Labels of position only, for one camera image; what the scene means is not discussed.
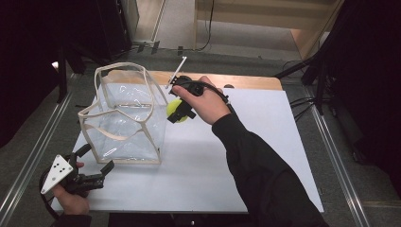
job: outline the person's arm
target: person's arm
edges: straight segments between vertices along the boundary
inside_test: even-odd
[[[200,80],[211,83],[206,77]],[[327,226],[294,171],[263,139],[248,131],[219,96],[208,89],[199,97],[179,86],[173,89],[212,125],[227,150],[238,193],[258,226]]]
[[[77,167],[82,167],[83,163],[77,163]],[[89,227],[92,218],[89,214],[88,199],[79,195],[72,195],[57,184],[52,188],[54,196],[59,201],[63,214],[53,223],[55,227]]]

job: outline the white plastic stick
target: white plastic stick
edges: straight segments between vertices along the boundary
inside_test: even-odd
[[[168,87],[170,86],[170,82],[175,78],[175,76],[177,75],[177,73],[180,71],[181,67],[183,66],[183,63],[185,62],[186,57],[183,57],[183,61],[181,61],[180,65],[178,66],[177,70],[175,71],[175,73],[170,77],[170,79],[168,80],[168,83],[166,85],[166,89],[168,89]]]

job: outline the hand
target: hand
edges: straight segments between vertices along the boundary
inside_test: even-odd
[[[77,162],[77,167],[83,167],[83,163]],[[89,213],[89,202],[79,195],[72,195],[57,184],[52,188],[54,196],[59,200],[65,215],[87,215]]]
[[[215,86],[206,76],[201,77],[200,81]],[[202,96],[193,96],[181,86],[174,86],[172,90],[182,100],[191,105],[200,118],[207,124],[213,125],[224,115],[230,113],[230,110],[221,97],[208,88],[204,89]]]

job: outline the gray floor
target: gray floor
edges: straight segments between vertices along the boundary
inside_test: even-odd
[[[164,18],[175,18],[174,15],[177,13],[174,13],[174,10],[178,10],[177,4],[182,2],[183,0],[167,1]],[[168,29],[168,25],[173,25],[174,23],[163,19],[162,21],[158,32],[161,47],[176,48],[175,45],[183,45],[185,47],[190,45],[188,36],[182,35],[180,39],[174,40],[174,36],[171,34],[177,34],[176,30]],[[204,22],[199,24],[199,28],[202,27],[204,27]],[[264,46],[262,48],[264,49],[263,52],[257,52],[257,46],[252,47],[248,44],[242,44],[242,41],[236,41],[235,35],[228,35],[227,31],[220,35],[216,33],[212,33],[212,47],[206,49],[206,53],[188,53],[188,59],[191,61],[185,64],[185,71],[271,76],[280,72],[287,61],[299,60],[299,56],[296,53],[292,53],[296,52],[296,49],[294,49],[294,44],[290,36],[288,36],[289,33],[285,30],[279,29],[277,35],[269,37],[271,39],[269,44],[260,44],[259,46]],[[239,34],[237,37],[243,37],[244,35],[246,34]],[[227,43],[221,41],[223,39],[221,38],[222,36],[229,36]],[[233,46],[236,46],[239,50],[232,52]],[[171,51],[159,51],[155,55],[151,55],[149,51],[144,51],[140,54],[130,53],[119,60],[133,61],[144,65],[149,70],[171,71],[181,61],[181,57]],[[293,63],[295,62],[289,63],[286,67],[291,66]],[[74,88],[71,101],[44,151],[44,156],[32,173],[32,179],[27,180],[28,184],[24,195],[15,207],[8,226],[50,225],[52,218],[46,213],[39,199],[38,180],[42,171],[51,164],[57,153],[65,154],[72,150],[80,130],[77,116],[80,108],[76,107],[76,105],[89,105],[95,95],[93,88],[95,68],[96,65],[88,63],[88,70],[85,75],[78,76],[77,83],[70,87],[70,90]],[[288,100],[305,96],[305,88],[299,81],[301,75],[302,72],[297,72],[282,79],[283,88],[288,94]],[[0,166],[1,195],[7,194],[26,163],[27,156],[31,153],[48,118],[56,108],[57,95],[58,90],[56,89],[26,121],[14,139],[3,148],[0,148],[0,160],[2,163]],[[298,113],[301,109],[294,110],[294,113]],[[399,205],[394,205],[394,202],[399,201],[399,198],[390,184],[389,177],[375,166],[356,164],[352,158],[351,147],[344,137],[337,119],[330,114],[326,107],[324,107],[324,112],[325,120],[336,142],[342,161],[348,170],[357,194],[362,203],[365,204],[364,210],[371,222],[371,226],[400,226],[401,208]],[[330,226],[356,226],[312,113],[307,112],[297,122],[297,126],[316,185],[321,191],[321,199],[325,210],[323,213],[324,218]],[[94,212],[92,215],[94,217],[92,226],[107,226],[108,214]]]

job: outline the black sleeve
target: black sleeve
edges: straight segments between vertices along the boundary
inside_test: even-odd
[[[61,215],[52,226],[54,227],[89,227],[92,217],[85,215]]]
[[[258,226],[328,226],[291,167],[232,114],[212,127],[227,150],[227,164]]]

